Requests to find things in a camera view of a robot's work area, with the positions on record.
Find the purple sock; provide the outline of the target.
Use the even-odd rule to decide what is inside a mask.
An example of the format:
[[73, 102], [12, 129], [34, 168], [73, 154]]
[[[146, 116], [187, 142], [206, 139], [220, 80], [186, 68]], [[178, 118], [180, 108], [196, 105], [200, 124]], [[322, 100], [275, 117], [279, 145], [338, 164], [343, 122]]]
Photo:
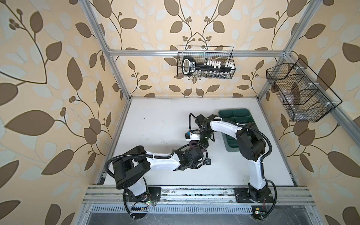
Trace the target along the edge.
[[189, 142], [189, 149], [190, 149], [190, 150], [196, 150], [196, 149], [201, 150], [202, 148], [201, 148], [201, 146], [198, 145], [198, 144], [199, 144], [198, 141], [190, 141], [190, 142]]

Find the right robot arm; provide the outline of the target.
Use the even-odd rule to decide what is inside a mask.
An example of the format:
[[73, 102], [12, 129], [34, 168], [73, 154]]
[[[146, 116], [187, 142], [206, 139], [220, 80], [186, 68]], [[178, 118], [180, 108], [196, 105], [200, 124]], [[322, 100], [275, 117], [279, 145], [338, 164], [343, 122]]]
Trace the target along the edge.
[[253, 202], [265, 198], [265, 193], [269, 190], [269, 181], [265, 179], [263, 160], [272, 153], [269, 138], [260, 132], [254, 123], [241, 124], [213, 114], [209, 117], [189, 114], [189, 131], [185, 134], [187, 142], [207, 148], [209, 140], [214, 140], [216, 132], [234, 138], [238, 143], [239, 152], [247, 160], [248, 198]]

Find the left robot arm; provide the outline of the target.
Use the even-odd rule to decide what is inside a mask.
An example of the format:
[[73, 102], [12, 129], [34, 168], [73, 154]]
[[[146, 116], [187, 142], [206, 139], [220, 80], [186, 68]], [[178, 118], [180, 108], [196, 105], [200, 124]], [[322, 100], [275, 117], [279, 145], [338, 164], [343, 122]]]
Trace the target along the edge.
[[115, 179], [116, 188], [130, 192], [133, 197], [145, 197], [150, 193], [145, 174], [149, 171], [184, 171], [210, 165], [206, 147], [190, 142], [170, 154], [148, 152], [142, 145], [115, 156], [105, 163], [106, 173]]

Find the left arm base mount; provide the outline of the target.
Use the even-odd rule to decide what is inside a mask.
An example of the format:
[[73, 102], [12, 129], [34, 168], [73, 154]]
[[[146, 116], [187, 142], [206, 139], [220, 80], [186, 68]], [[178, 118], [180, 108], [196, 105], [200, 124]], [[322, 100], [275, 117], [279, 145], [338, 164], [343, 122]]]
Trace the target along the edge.
[[147, 187], [146, 191], [138, 196], [128, 188], [124, 190], [125, 199], [128, 202], [158, 202], [161, 198], [161, 187]]

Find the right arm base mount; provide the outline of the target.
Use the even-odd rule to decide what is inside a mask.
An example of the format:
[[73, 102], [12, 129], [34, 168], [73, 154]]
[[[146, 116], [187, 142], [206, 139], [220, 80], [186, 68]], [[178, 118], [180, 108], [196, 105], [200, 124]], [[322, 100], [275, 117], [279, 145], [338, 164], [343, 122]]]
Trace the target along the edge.
[[271, 190], [264, 186], [257, 190], [253, 187], [236, 187], [233, 189], [237, 203], [273, 203], [274, 195]]

